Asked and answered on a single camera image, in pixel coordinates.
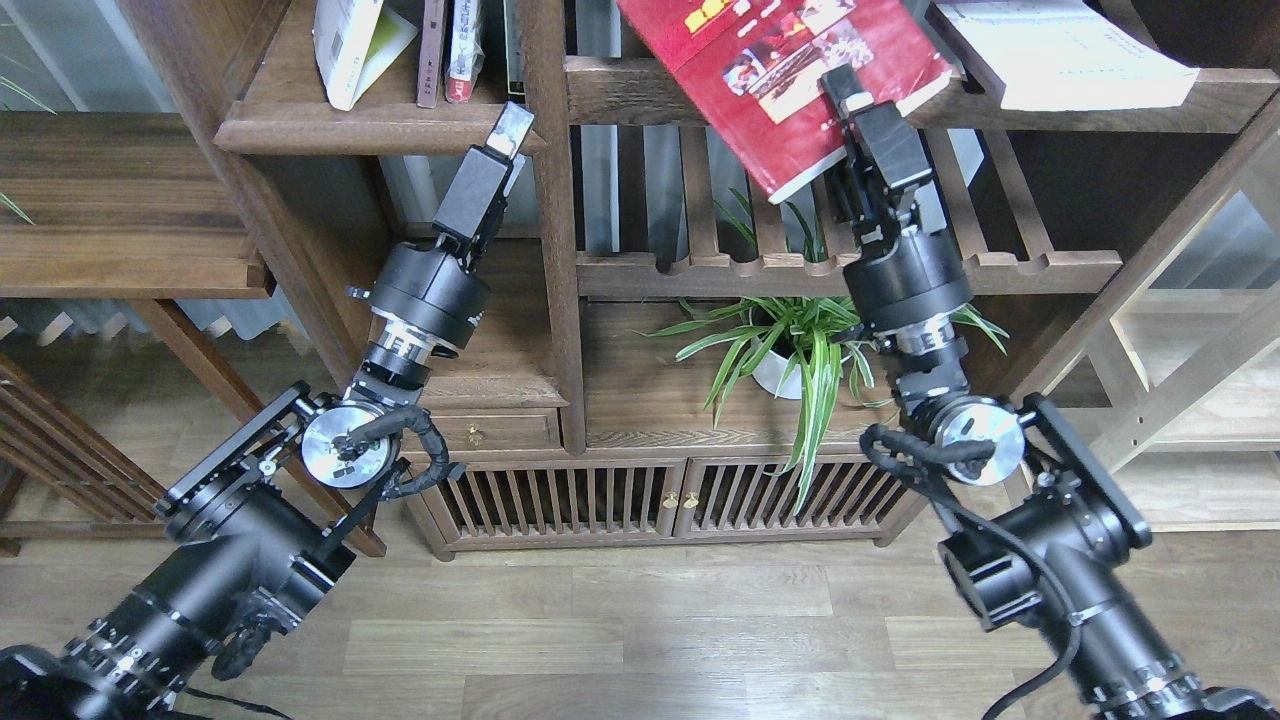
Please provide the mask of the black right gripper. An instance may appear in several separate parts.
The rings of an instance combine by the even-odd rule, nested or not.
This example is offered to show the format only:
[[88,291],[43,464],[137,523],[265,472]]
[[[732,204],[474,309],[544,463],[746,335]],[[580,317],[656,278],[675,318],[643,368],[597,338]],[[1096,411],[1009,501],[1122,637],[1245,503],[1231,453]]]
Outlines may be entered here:
[[858,315],[876,334],[950,316],[973,292],[957,243],[923,229],[915,195],[934,169],[919,133],[892,102],[877,104],[852,65],[827,70],[820,85],[852,152],[855,232],[879,232],[844,270]]

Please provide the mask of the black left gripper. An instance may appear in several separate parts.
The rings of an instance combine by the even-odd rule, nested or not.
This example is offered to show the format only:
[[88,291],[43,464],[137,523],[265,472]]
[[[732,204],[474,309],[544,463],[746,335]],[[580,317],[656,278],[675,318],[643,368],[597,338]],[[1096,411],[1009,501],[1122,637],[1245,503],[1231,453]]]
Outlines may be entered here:
[[398,243],[370,291],[349,291],[384,318],[376,345],[387,352],[456,354],[472,338],[490,296],[477,260],[500,225],[534,120],[506,102],[488,145],[468,149],[436,210],[436,242]]

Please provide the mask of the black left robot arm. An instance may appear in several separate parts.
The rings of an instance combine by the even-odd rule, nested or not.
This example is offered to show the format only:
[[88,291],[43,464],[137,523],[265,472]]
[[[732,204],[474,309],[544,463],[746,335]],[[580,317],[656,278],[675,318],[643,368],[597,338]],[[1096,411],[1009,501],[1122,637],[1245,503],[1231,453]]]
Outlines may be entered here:
[[420,404],[431,357],[454,357],[484,314],[476,265],[524,168],[534,115],[504,105],[468,149],[433,245],[393,247],[370,290],[384,320],[342,396],[294,383],[157,502],[175,550],[64,653],[3,651],[5,719],[175,719],[206,662],[243,674],[293,632],[355,561],[346,538],[381,502],[458,478]]

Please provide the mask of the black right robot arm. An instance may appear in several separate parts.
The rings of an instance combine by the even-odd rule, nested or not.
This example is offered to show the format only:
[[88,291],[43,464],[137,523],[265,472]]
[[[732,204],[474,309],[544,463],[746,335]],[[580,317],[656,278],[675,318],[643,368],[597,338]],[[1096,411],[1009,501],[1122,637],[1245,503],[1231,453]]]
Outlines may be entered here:
[[972,392],[952,315],[973,292],[955,241],[920,228],[914,195],[934,176],[920,137],[850,64],[820,82],[861,243],[844,269],[852,333],[888,356],[904,421],[869,427],[861,450],[934,506],[940,556],[980,625],[1034,628],[1056,655],[986,716],[1065,673],[1097,719],[1275,719],[1256,691],[1203,685],[1115,577],[1152,530],[1055,405]]

